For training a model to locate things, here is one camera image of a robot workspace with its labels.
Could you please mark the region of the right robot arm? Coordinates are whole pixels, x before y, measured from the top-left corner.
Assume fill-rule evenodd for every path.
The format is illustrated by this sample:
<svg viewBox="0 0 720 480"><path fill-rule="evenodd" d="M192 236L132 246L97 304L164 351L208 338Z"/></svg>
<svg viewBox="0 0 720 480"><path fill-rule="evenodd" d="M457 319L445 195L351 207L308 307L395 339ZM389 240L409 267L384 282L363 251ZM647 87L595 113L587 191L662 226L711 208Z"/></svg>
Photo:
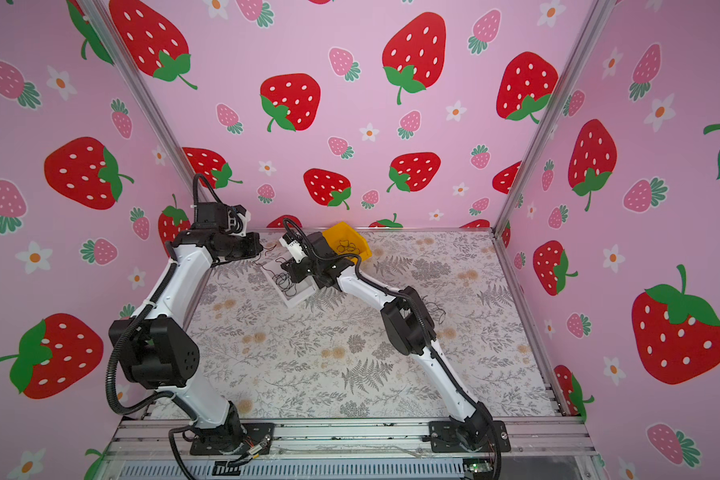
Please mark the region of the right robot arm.
<svg viewBox="0 0 720 480"><path fill-rule="evenodd" d="M283 226L280 244L291 258L282 269L291 282L310 278L320 289L334 288L378 310L391 345L414 358L444 400L459 447L466 452L493 453L491 477L498 479L502 470L499 429L486 405L452 370L417 290L394 288L364 274L362 262L371 258L372 251L367 240L345 223L311 234L290 218L283 220Z"/></svg>

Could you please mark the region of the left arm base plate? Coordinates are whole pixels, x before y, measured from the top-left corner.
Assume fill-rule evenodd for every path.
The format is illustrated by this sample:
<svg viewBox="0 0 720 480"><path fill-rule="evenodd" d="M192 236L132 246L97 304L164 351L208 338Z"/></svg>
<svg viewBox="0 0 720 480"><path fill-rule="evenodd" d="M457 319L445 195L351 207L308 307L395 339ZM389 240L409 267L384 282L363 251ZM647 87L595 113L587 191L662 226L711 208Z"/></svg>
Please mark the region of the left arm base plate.
<svg viewBox="0 0 720 480"><path fill-rule="evenodd" d="M193 456L268 455L274 437L275 424L267 422L242 423L240 428L220 426L199 429L190 448Z"/></svg>

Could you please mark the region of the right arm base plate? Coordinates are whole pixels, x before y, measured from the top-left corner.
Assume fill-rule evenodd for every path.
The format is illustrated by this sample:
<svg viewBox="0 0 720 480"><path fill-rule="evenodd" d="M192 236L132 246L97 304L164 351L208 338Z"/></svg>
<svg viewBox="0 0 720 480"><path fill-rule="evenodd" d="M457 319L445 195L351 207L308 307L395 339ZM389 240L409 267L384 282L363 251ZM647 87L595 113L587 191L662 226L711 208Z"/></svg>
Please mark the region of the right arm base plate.
<svg viewBox="0 0 720 480"><path fill-rule="evenodd" d="M495 449L507 453L512 449L506 425L502 421L494 421L492 428L477 437L454 420L431 421L423 441L428 442L435 453L494 453Z"/></svg>

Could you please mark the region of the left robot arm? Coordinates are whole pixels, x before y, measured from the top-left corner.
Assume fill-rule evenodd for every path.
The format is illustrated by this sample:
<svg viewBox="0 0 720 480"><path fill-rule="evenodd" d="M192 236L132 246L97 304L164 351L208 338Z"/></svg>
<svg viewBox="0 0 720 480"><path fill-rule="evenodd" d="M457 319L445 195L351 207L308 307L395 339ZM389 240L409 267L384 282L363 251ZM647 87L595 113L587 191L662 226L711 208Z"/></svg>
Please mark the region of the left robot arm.
<svg viewBox="0 0 720 480"><path fill-rule="evenodd" d="M234 404L200 372L200 351L186 331L212 269L256 258L260 237L247 229L250 212L219 197L193 202L189 229L164 241L168 263L145 301L108 335L113 350L105 373L110 409L137 412L167 398L189 417L202 450L233 453L247 432Z"/></svg>

